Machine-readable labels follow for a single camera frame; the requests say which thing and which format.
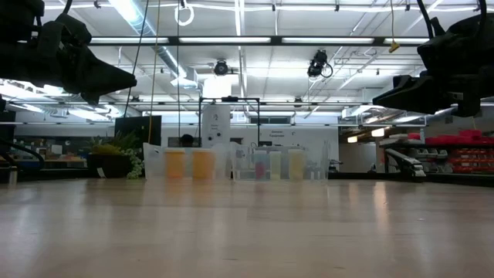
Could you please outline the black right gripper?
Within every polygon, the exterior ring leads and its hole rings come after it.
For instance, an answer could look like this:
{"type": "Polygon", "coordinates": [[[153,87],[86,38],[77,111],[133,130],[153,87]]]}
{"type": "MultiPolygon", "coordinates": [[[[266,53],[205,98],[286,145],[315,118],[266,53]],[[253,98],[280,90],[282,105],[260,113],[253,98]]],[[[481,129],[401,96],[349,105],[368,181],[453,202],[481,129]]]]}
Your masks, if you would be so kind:
{"type": "Polygon", "coordinates": [[[373,105],[434,114],[457,106],[455,115],[471,117],[482,98],[494,95],[494,12],[474,15],[448,29],[431,19],[435,36],[418,47],[426,70],[420,77],[394,76],[392,88],[373,105]]]}

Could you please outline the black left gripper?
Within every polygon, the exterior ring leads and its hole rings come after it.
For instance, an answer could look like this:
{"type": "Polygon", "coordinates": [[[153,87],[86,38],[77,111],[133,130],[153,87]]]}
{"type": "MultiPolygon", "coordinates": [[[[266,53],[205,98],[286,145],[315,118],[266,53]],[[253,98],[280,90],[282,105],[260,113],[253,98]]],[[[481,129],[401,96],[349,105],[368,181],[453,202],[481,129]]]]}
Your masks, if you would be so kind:
{"type": "Polygon", "coordinates": [[[44,25],[35,15],[0,14],[0,79],[62,87],[95,105],[100,94],[137,85],[134,74],[98,59],[86,25],[67,14],[44,25]]]}

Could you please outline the large orange pill bottle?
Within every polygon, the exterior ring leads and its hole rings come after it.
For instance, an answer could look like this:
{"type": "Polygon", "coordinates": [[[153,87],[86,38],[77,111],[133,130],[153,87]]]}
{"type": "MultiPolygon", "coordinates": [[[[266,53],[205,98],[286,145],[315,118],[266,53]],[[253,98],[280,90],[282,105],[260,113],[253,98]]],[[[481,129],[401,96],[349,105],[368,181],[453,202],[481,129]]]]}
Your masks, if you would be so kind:
{"type": "Polygon", "coordinates": [[[198,148],[192,151],[192,178],[213,179],[215,153],[211,149],[198,148]]]}
{"type": "Polygon", "coordinates": [[[167,178],[183,178],[185,171],[185,149],[168,148],[164,151],[167,178]]]}

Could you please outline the large yellow pill bottle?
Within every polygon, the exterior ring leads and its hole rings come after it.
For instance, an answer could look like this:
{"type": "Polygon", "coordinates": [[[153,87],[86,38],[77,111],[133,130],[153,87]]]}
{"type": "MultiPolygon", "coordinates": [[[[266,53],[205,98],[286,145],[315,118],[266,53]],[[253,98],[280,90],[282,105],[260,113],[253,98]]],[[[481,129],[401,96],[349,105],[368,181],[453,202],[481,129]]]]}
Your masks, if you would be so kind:
{"type": "Polygon", "coordinates": [[[306,165],[306,156],[304,150],[289,150],[289,178],[291,180],[303,180],[306,165]]]}

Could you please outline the small pink pill bottle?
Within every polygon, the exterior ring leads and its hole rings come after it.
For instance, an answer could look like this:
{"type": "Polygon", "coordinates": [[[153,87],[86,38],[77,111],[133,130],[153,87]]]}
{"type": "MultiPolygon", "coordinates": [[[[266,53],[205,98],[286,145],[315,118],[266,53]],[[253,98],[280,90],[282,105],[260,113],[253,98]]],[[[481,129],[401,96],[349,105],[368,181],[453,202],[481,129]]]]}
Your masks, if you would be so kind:
{"type": "Polygon", "coordinates": [[[266,180],[268,155],[266,151],[254,151],[255,179],[266,180]]]}

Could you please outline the red storage bin shelf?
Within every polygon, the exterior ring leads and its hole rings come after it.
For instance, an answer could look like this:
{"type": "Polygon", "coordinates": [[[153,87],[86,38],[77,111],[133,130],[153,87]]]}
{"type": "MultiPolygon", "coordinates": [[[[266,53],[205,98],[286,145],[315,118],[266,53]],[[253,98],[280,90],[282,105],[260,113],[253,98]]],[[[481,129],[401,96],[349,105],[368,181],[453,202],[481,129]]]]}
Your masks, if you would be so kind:
{"type": "Polygon", "coordinates": [[[419,160],[425,174],[494,175],[494,137],[479,130],[456,135],[426,137],[423,133],[391,135],[381,142],[383,152],[391,148],[419,160]]]}

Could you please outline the clear plastic bin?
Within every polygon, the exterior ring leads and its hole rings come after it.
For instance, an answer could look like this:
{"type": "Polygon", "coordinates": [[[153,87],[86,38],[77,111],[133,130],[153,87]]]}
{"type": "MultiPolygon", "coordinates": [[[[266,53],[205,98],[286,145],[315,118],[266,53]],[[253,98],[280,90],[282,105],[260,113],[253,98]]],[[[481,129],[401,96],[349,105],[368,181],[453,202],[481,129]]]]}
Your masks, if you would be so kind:
{"type": "Polygon", "coordinates": [[[230,179],[232,162],[230,158],[229,144],[216,144],[214,147],[161,147],[144,143],[144,171],[146,179],[162,178],[166,180],[178,180],[192,178],[192,151],[194,149],[211,149],[215,153],[215,171],[213,179],[195,179],[199,181],[230,179]],[[185,171],[183,178],[167,178],[165,172],[164,151],[168,148],[185,149],[185,171]]]}
{"type": "MultiPolygon", "coordinates": [[[[231,143],[231,161],[232,161],[232,174],[234,180],[256,180],[255,179],[255,167],[254,167],[254,151],[266,151],[268,155],[267,169],[266,169],[266,180],[258,181],[278,181],[270,179],[270,151],[281,151],[281,179],[280,180],[291,180],[289,178],[289,150],[290,149],[300,149],[302,148],[291,148],[283,146],[267,146],[267,147],[257,147],[257,146],[246,146],[237,143],[231,143]]],[[[307,166],[305,165],[305,171],[303,180],[320,180],[327,178],[329,168],[327,170],[322,170],[317,165],[307,166]]]]}

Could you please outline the black monitor panel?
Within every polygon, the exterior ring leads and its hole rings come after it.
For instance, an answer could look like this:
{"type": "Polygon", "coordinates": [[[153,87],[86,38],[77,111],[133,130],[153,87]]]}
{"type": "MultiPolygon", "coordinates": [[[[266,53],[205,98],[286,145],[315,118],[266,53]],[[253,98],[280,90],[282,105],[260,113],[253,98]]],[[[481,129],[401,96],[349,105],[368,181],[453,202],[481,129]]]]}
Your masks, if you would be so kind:
{"type": "Polygon", "coordinates": [[[144,143],[161,146],[161,116],[117,118],[114,131],[130,148],[144,143]]]}

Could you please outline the black overhead light bar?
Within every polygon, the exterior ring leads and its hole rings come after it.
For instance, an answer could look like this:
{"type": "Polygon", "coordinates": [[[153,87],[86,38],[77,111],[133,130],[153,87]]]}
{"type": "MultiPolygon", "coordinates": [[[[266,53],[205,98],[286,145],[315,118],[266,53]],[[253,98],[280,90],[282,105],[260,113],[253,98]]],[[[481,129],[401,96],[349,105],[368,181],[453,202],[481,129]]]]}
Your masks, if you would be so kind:
{"type": "Polygon", "coordinates": [[[419,46],[425,37],[390,36],[96,36],[91,46],[419,46]]]}

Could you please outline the green potted plant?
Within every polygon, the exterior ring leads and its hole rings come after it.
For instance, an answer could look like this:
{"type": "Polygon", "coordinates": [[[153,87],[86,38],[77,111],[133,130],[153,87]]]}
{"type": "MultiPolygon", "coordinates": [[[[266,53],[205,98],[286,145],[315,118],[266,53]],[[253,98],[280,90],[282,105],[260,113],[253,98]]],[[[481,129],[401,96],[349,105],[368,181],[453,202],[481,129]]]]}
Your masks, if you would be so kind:
{"type": "Polygon", "coordinates": [[[100,178],[140,178],[144,162],[139,143],[133,131],[118,131],[114,137],[92,137],[86,147],[87,167],[100,178]]]}

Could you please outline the white sign board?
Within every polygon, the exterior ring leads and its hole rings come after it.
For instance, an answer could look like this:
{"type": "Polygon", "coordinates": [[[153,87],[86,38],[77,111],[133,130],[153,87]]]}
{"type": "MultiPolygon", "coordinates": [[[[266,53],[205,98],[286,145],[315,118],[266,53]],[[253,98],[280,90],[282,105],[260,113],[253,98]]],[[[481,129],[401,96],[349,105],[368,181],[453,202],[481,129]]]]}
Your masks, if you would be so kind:
{"type": "Polygon", "coordinates": [[[201,144],[210,148],[228,144],[231,138],[230,106],[211,104],[202,113],[201,144]]]}

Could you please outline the white equipment board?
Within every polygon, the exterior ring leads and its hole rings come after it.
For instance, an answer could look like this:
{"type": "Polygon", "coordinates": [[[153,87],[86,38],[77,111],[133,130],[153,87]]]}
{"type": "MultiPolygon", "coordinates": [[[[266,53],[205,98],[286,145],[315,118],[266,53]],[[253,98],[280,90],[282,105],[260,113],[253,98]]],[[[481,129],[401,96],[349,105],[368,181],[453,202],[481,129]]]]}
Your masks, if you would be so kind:
{"type": "Polygon", "coordinates": [[[260,131],[262,141],[272,145],[297,147],[306,151],[306,165],[327,170],[330,160],[339,161],[338,130],[332,127],[271,127],[260,131]]]}

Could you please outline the white ceiling duct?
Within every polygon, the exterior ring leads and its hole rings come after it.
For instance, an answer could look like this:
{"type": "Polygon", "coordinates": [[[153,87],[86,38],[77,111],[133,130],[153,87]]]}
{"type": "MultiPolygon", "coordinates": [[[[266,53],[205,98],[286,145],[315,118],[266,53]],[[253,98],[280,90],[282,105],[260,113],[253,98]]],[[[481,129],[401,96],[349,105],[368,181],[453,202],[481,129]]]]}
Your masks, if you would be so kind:
{"type": "MultiPolygon", "coordinates": [[[[145,15],[145,7],[139,0],[108,0],[108,2],[138,35],[143,34],[143,37],[157,35],[156,24],[150,20],[149,15],[145,15]]],[[[197,73],[186,70],[167,47],[156,46],[154,40],[151,48],[174,77],[171,81],[172,86],[188,90],[199,88],[197,73]]]]}

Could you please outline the silver black frame bracket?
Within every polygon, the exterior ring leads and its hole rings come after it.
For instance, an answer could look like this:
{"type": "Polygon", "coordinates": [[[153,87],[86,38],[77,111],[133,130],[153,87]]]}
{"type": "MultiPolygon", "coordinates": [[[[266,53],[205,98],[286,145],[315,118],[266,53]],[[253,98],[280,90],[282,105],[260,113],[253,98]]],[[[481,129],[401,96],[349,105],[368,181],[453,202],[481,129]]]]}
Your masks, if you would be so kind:
{"type": "Polygon", "coordinates": [[[384,172],[386,174],[399,174],[405,178],[426,177],[423,165],[419,160],[391,148],[384,150],[384,172]]]}

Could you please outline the black tubular stand frame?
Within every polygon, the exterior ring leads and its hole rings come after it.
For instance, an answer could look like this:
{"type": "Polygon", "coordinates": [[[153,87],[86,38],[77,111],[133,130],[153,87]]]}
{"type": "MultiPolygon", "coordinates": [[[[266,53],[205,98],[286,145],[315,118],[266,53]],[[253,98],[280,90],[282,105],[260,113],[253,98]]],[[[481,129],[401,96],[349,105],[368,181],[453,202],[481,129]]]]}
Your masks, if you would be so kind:
{"type": "Polygon", "coordinates": [[[235,107],[247,107],[251,106],[253,103],[257,105],[257,142],[260,142],[260,106],[261,102],[259,98],[243,98],[243,97],[220,97],[220,98],[208,98],[208,97],[200,97],[198,101],[198,146],[202,147],[201,144],[201,124],[202,124],[202,113],[203,110],[211,105],[226,105],[230,106],[231,111],[231,137],[232,137],[232,108],[235,107]]]}

